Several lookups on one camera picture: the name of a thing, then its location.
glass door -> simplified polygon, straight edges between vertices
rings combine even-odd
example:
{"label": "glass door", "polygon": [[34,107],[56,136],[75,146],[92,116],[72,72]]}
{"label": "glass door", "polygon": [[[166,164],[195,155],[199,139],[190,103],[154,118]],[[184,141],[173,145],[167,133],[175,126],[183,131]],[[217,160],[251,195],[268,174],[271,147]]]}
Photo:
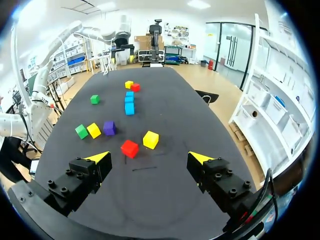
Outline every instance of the glass door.
{"label": "glass door", "polygon": [[238,88],[245,77],[251,47],[252,27],[222,23],[216,71]]}
{"label": "glass door", "polygon": [[219,53],[220,23],[207,23],[205,27],[204,59],[213,60],[212,70],[216,69]]}

cube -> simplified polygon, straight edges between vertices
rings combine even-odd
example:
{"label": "cube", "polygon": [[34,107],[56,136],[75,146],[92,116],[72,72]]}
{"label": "cube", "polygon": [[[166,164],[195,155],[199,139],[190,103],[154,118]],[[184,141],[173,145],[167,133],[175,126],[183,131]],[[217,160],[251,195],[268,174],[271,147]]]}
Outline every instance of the cube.
{"label": "cube", "polygon": [[126,104],[126,103],[133,103],[134,102],[134,97],[133,96],[126,96],[125,98],[124,98],[124,103]]}
{"label": "cube", "polygon": [[95,139],[99,135],[101,135],[100,129],[97,126],[97,124],[92,123],[90,126],[88,126],[86,129],[88,129],[88,132],[90,133],[91,137]]}
{"label": "cube", "polygon": [[143,145],[150,149],[155,149],[156,145],[159,142],[159,134],[152,131],[148,131],[143,137]]}
{"label": "cube", "polygon": [[116,125],[114,121],[106,121],[103,125],[103,132],[107,136],[116,135]]}
{"label": "cube", "polygon": [[81,139],[84,139],[86,136],[89,135],[89,133],[87,132],[87,129],[85,128],[85,126],[83,124],[81,124],[80,126],[78,126],[75,129],[76,133],[79,135],[79,137]]}
{"label": "cube", "polygon": [[124,83],[124,86],[125,86],[126,89],[131,89],[131,86],[132,86],[133,84],[134,84],[133,81],[126,81],[126,82]]}
{"label": "cube", "polygon": [[126,140],[124,144],[121,146],[121,151],[124,155],[133,159],[139,151],[139,146],[133,141]]}
{"label": "cube", "polygon": [[138,84],[138,83],[132,84],[131,90],[134,92],[139,92],[140,91],[140,84]]}
{"label": "cube", "polygon": [[93,95],[90,100],[92,104],[98,104],[100,102],[100,97],[99,95]]}
{"label": "cube", "polygon": [[128,102],[124,104],[125,115],[135,114],[135,104],[133,102]]}
{"label": "cube", "polygon": [[135,93],[133,91],[127,91],[125,96],[126,97],[135,97]]}

screw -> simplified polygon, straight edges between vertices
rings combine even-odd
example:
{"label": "screw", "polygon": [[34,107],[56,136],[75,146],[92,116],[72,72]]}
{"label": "screw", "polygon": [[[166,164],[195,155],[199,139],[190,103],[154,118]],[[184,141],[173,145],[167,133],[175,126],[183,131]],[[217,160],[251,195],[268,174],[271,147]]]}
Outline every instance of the screw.
{"label": "screw", "polygon": [[60,189],[60,192],[63,194],[63,195],[67,195],[69,193],[69,190],[68,188],[66,188],[65,186],[63,188]]}
{"label": "screw", "polygon": [[251,183],[250,183],[250,181],[244,181],[244,182],[243,182],[243,187],[244,187],[245,189],[250,189],[250,188],[251,188]]}
{"label": "screw", "polygon": [[52,180],[48,181],[48,185],[49,185],[50,188],[55,188],[56,187],[55,181],[52,181]]}
{"label": "screw", "polygon": [[65,170],[65,174],[67,174],[68,176],[72,175],[72,171],[70,169]]}
{"label": "screw", "polygon": [[234,196],[236,196],[236,194],[237,194],[237,190],[235,188],[231,188],[229,190],[230,197],[234,197]]}
{"label": "screw", "polygon": [[76,178],[81,180],[84,178],[84,175],[80,172],[76,175]]}
{"label": "screw", "polygon": [[232,170],[228,170],[228,171],[226,171],[226,174],[228,175],[228,176],[231,176],[232,174],[233,174],[233,172],[232,172]]}
{"label": "screw", "polygon": [[221,177],[222,177],[222,175],[220,173],[216,173],[214,175],[214,178],[215,178],[216,181],[219,181],[221,179]]}

blue cube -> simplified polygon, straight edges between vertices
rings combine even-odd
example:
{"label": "blue cube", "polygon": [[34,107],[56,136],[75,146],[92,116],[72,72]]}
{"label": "blue cube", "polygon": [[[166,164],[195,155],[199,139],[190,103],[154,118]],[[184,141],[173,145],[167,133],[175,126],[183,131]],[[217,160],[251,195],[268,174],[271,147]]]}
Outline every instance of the blue cube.
{"label": "blue cube", "polygon": [[133,102],[126,103],[124,105],[125,115],[135,114],[135,104]]}
{"label": "blue cube", "polygon": [[127,91],[125,94],[126,97],[134,97],[135,93],[133,91]]}
{"label": "blue cube", "polygon": [[128,104],[128,103],[133,103],[134,102],[134,97],[133,96],[126,96],[125,98],[124,98],[124,103],[125,104]]}

black tabletop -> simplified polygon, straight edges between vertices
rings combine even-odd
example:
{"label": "black tabletop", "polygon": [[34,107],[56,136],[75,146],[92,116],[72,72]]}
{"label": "black tabletop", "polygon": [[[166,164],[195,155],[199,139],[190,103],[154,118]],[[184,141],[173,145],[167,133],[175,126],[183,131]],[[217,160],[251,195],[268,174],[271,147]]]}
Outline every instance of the black tabletop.
{"label": "black tabletop", "polygon": [[[135,115],[125,115],[126,81],[141,86]],[[100,96],[92,105],[90,97]],[[75,128],[114,121],[115,136],[103,133],[81,140]],[[154,150],[142,139],[159,134]],[[134,159],[125,157],[126,140],[139,144]],[[93,75],[70,102],[50,135],[35,180],[47,188],[69,161],[111,152],[113,169],[96,194],[90,194],[69,218],[101,232],[139,238],[206,240],[222,233],[229,216],[187,170],[189,151],[223,157],[244,180],[253,181],[228,131],[192,87],[172,68],[134,68]]]}

